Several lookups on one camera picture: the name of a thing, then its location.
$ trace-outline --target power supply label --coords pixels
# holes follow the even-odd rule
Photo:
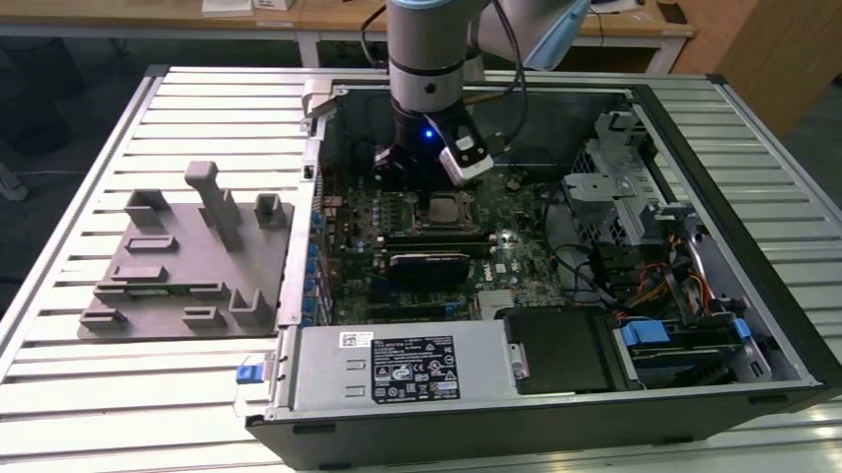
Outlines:
[[[372,340],[370,386],[377,404],[459,399],[452,337]]]

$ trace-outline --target motherboard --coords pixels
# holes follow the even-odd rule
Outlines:
[[[469,320],[493,316],[495,304],[563,304],[543,232],[556,186],[500,169],[432,192],[420,210],[412,192],[328,180],[330,323]],[[432,277],[431,258],[443,269]]]

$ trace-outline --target blue latch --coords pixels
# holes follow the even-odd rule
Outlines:
[[[258,384],[262,382],[262,365],[236,367],[236,384]]]
[[[669,334],[663,322],[657,320],[635,320],[619,329],[625,347],[639,343],[669,343]]]
[[[736,329],[736,335],[739,335],[740,340],[748,340],[751,338],[751,329],[741,318],[733,319],[733,328]]]

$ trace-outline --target robotic arm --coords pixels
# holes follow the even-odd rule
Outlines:
[[[388,0],[396,133],[392,147],[376,161],[406,171],[410,186],[421,194],[435,161],[457,186],[491,169],[492,156],[509,144],[500,133],[480,135],[463,103],[468,44],[507,59],[517,58],[505,33],[505,15],[519,57],[525,58],[521,65],[553,69],[572,45],[589,6],[589,0]]]

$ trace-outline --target slotted metal surface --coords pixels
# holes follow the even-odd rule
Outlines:
[[[304,81],[378,78],[364,71],[172,68],[145,79],[102,155],[12,305],[0,335],[2,471],[290,471],[242,428],[241,405],[265,386],[236,390],[233,367],[272,339],[92,344],[76,339],[78,311],[108,265],[134,188],[197,202],[180,172],[213,159],[220,186],[249,202],[277,192],[296,203],[308,139]],[[842,356],[842,226],[803,170],[727,88],[703,77],[533,74],[540,82],[647,83],[717,182],[824,339]],[[507,81],[511,75],[491,75]],[[679,198],[684,193],[664,169]],[[837,471],[842,405],[757,419],[681,445],[475,459],[390,472]]]

